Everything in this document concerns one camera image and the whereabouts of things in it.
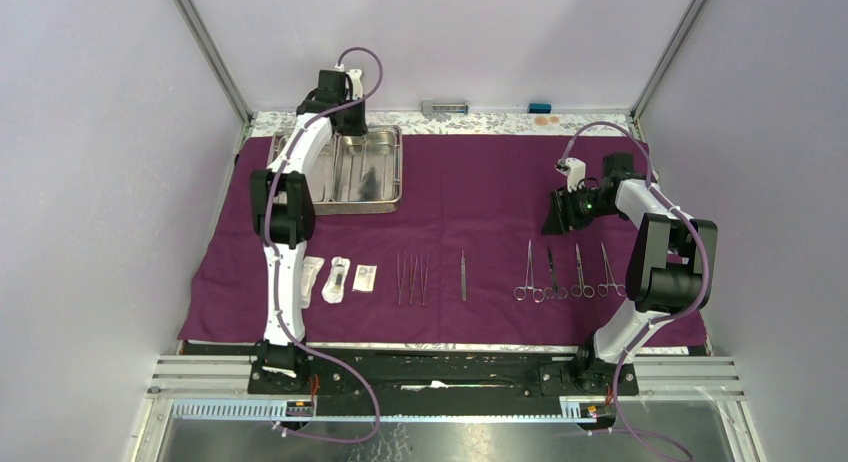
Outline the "steel surgical forceps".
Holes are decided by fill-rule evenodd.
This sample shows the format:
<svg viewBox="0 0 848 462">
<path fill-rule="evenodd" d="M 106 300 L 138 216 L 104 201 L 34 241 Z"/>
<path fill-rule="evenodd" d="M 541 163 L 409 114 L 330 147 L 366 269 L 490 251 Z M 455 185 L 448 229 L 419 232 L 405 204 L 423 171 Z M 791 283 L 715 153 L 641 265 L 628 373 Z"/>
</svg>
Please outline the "steel surgical forceps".
<svg viewBox="0 0 848 462">
<path fill-rule="evenodd" d="M 544 291 L 535 285 L 533 245 L 531 240 L 527 243 L 524 284 L 514 288 L 513 296 L 517 301 L 532 300 L 536 304 L 545 300 Z"/>
</svg>

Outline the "remaining steel instrument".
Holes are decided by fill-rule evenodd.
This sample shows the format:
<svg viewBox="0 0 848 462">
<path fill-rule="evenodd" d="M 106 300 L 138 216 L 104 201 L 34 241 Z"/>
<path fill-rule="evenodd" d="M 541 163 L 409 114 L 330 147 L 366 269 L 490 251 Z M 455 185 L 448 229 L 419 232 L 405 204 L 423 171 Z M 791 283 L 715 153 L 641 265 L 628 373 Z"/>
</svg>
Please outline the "remaining steel instrument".
<svg viewBox="0 0 848 462">
<path fill-rule="evenodd" d="M 461 300 L 465 302 L 467 301 L 467 265 L 464 250 L 461 250 L 460 252 L 460 287 Z"/>
</svg>

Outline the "long white sterile packet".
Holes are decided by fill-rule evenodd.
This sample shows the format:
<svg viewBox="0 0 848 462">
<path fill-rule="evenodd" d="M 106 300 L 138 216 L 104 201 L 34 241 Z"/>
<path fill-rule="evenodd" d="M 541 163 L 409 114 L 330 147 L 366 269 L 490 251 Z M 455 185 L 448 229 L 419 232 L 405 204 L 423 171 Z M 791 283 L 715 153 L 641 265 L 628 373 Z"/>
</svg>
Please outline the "long white sterile packet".
<svg viewBox="0 0 848 462">
<path fill-rule="evenodd" d="M 300 307 L 307 309 L 311 305 L 312 291 L 325 259 L 315 256 L 305 256 L 302 264 L 300 283 Z"/>
</svg>

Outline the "small white sterile packet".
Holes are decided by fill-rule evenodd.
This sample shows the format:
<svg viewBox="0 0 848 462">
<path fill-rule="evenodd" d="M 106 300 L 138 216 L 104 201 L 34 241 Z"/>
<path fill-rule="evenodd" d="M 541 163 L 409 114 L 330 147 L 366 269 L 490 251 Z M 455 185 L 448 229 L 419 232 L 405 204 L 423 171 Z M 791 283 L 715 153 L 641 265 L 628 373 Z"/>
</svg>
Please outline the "small white sterile packet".
<svg viewBox="0 0 848 462">
<path fill-rule="evenodd" d="M 372 293 L 376 281 L 376 265 L 358 265 L 355 271 L 352 290 L 360 293 Z"/>
</svg>

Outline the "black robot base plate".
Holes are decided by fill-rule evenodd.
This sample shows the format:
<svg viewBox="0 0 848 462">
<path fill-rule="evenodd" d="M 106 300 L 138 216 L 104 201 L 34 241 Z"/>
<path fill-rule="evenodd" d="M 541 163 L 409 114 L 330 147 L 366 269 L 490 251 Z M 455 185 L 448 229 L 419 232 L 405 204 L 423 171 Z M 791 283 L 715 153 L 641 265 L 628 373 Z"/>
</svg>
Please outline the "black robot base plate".
<svg viewBox="0 0 848 462">
<path fill-rule="evenodd" d="M 564 397 L 606 402 L 612 388 L 639 393 L 632 365 L 618 383 L 586 391 L 569 376 L 570 356 L 506 352 L 455 352 L 322 348 L 306 352 L 308 378 L 286 382 L 256 379 L 251 395 L 303 396 L 320 416 L 560 416 Z"/>
</svg>

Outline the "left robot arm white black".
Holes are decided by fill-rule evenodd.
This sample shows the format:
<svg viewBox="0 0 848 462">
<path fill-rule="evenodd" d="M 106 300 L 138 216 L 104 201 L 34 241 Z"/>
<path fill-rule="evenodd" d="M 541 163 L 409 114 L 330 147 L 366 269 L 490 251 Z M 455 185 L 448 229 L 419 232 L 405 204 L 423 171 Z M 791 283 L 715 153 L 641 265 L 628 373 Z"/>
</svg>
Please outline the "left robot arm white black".
<svg viewBox="0 0 848 462">
<path fill-rule="evenodd" d="M 288 393 L 309 383 L 308 356 L 303 350 L 305 326 L 301 279 L 307 242 L 316 211 L 306 172 L 354 111 L 353 131 L 366 129 L 362 71 L 339 64 L 321 70 L 317 88 L 296 111 L 296 125 L 280 152 L 250 176 L 251 216 L 263 244 L 268 277 L 267 323 L 260 343 L 256 379 L 272 380 Z"/>
</svg>

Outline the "purple cloth wrap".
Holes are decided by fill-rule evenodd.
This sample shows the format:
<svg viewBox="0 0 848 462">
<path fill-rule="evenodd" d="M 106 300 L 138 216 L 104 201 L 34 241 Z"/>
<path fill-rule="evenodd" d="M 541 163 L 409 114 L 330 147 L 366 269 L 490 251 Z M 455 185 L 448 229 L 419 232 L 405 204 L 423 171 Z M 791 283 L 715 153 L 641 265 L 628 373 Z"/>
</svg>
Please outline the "purple cloth wrap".
<svg viewBox="0 0 848 462">
<path fill-rule="evenodd" d="M 314 294 L 303 313 L 311 343 L 467 343 L 573 346 L 604 325 L 618 296 L 567 298 L 539 304 L 517 301 L 533 245 L 535 285 L 549 283 L 547 253 L 558 281 L 576 280 L 578 244 L 588 284 L 604 279 L 600 243 L 615 279 L 622 281 L 636 229 L 616 216 L 565 236 L 545 236 L 549 194 L 562 183 L 554 163 L 563 151 L 598 176 L 612 152 L 634 153 L 622 137 L 418 135 L 403 140 L 403 195 L 388 214 L 321 216 L 307 251 L 376 265 L 372 293 L 347 291 L 341 303 Z M 467 301 L 461 300 L 460 252 L 467 265 Z M 397 304 L 397 253 L 405 252 L 403 301 Z M 421 305 L 422 258 L 429 255 L 427 304 Z M 410 257 L 420 258 L 412 305 Z"/>
</svg>

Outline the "perforated steel instrument tray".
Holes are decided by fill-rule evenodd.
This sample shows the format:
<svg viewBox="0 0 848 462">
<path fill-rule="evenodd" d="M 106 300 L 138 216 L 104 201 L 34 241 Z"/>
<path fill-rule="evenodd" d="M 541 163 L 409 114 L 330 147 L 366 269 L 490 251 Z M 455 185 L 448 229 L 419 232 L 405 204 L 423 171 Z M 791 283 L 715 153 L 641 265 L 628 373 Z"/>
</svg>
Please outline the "perforated steel instrument tray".
<svg viewBox="0 0 848 462">
<path fill-rule="evenodd" d="M 391 213 L 402 197 L 403 144 L 397 126 L 361 136 L 334 134 L 306 172 L 318 216 Z"/>
</svg>

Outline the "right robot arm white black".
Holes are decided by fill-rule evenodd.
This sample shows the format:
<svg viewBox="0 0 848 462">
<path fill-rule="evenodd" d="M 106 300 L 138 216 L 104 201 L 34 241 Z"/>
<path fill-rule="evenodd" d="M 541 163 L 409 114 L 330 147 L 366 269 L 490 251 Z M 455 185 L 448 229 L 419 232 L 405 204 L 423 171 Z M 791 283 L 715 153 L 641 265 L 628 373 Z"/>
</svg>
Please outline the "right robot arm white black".
<svg viewBox="0 0 848 462">
<path fill-rule="evenodd" d="M 555 167 L 566 182 L 551 194 L 543 234 L 565 235 L 611 215 L 638 230 L 623 302 L 568 365 L 573 383 L 597 394 L 659 329 L 706 305 L 718 228 L 674 205 L 650 176 L 636 172 L 629 153 L 605 156 L 603 177 L 593 187 L 586 184 L 583 161 L 564 157 Z"/>
</svg>

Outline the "steel tweezers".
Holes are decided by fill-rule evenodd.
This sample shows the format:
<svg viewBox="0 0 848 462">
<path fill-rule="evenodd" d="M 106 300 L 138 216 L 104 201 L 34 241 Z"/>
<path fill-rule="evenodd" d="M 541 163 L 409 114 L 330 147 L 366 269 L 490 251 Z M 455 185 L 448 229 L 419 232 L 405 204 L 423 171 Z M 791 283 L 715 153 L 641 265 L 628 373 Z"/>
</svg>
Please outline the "steel tweezers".
<svg viewBox="0 0 848 462">
<path fill-rule="evenodd" d="M 403 301 L 403 284 L 406 273 L 406 253 L 398 252 L 396 260 L 396 282 L 397 282 L 397 304 L 401 305 Z"/>
<path fill-rule="evenodd" d="M 427 285 L 428 285 L 428 276 L 429 276 L 429 255 L 425 255 L 422 258 L 421 267 L 420 267 L 420 276 L 421 276 L 421 285 L 420 285 L 421 305 L 425 306 L 427 304 Z"/>
</svg>

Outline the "steel scalpel handle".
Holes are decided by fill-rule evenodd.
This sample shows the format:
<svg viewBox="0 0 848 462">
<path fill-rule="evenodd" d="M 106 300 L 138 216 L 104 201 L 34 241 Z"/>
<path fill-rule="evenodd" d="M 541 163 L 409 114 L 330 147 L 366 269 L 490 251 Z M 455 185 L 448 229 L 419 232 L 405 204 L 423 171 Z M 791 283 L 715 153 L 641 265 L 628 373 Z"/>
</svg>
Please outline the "steel scalpel handle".
<svg viewBox="0 0 848 462">
<path fill-rule="evenodd" d="M 416 280 L 418 275 L 418 267 L 419 267 L 420 258 L 418 256 L 410 257 L 410 276 L 409 276 L 409 298 L 408 304 L 412 305 L 414 302 L 414 297 L 416 293 Z"/>
</svg>

